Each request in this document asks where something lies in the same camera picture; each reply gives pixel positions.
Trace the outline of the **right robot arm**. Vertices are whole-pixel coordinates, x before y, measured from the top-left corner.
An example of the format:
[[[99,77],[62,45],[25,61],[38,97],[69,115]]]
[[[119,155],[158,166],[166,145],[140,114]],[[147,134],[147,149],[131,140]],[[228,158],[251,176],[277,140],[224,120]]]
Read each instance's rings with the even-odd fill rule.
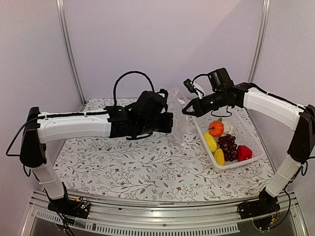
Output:
[[[266,92],[254,83],[234,84],[227,70],[220,68],[206,74],[213,93],[206,95],[195,80],[186,79],[184,86],[197,94],[182,110],[183,114],[201,117],[221,107],[240,107],[266,115],[294,131],[286,157],[264,189],[267,194],[254,204],[258,214],[270,210],[285,187],[294,180],[315,147],[315,108],[290,102]]]

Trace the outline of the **white toy cauliflower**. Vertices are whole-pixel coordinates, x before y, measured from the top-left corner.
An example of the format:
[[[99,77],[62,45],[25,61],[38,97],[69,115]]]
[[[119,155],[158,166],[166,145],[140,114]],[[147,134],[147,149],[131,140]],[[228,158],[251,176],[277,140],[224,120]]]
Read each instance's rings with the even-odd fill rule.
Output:
[[[233,132],[234,132],[234,126],[228,122],[228,121],[225,121],[223,120],[222,121],[223,123],[223,136],[229,134],[229,135],[233,135]]]

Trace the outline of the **orange toy pumpkin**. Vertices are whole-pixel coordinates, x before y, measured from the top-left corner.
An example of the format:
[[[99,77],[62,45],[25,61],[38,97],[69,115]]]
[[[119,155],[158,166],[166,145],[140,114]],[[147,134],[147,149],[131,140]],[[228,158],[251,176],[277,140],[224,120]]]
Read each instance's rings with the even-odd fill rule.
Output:
[[[219,137],[224,132],[224,124],[222,122],[222,118],[215,120],[209,124],[209,134],[214,137]]]

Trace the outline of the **white plastic basket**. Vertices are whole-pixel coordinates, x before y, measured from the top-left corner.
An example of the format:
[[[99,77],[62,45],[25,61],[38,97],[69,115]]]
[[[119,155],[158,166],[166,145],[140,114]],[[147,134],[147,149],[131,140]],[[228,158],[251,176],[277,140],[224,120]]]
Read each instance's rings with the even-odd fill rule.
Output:
[[[265,154],[245,109],[233,109],[229,117],[206,114],[192,120],[217,173],[248,165]]]

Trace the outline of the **clear zip top bag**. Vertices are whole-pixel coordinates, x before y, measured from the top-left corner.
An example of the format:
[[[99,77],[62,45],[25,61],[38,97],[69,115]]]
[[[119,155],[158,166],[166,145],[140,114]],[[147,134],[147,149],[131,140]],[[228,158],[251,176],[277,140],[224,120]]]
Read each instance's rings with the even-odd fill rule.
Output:
[[[182,109],[188,102],[187,97],[179,88],[175,87],[168,91],[168,112],[173,113],[173,127],[171,134],[181,146],[184,145],[184,136],[190,121],[190,117],[182,113]]]

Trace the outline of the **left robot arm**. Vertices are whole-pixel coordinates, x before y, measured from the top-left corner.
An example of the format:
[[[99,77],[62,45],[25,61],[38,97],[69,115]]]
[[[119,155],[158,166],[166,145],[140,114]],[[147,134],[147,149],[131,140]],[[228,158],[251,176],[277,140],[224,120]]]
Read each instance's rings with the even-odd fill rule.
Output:
[[[168,92],[144,91],[136,102],[107,106],[91,112],[41,113],[38,107],[29,111],[22,136],[20,161],[29,167],[62,213],[70,213],[72,200],[45,156],[46,144],[52,141],[82,138],[120,138],[137,140],[153,132],[171,133],[173,114],[168,112]]]

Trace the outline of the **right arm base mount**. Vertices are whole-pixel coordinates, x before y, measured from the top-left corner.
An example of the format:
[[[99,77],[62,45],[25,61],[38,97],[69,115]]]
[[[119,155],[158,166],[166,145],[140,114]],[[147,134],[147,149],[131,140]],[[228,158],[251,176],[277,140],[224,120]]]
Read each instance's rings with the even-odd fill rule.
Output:
[[[253,218],[280,210],[277,197],[272,197],[264,188],[255,201],[244,201],[237,206],[241,219]]]

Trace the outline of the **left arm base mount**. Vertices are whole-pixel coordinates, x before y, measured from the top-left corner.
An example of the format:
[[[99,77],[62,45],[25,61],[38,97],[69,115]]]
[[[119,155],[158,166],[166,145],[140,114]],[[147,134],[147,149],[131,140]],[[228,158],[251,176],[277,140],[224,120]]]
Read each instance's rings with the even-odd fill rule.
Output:
[[[61,198],[51,199],[50,196],[47,195],[49,200],[48,209],[66,216],[87,219],[90,213],[91,202],[89,200],[84,200],[82,197],[79,197],[76,200],[70,199],[63,182],[62,186],[63,196]]]

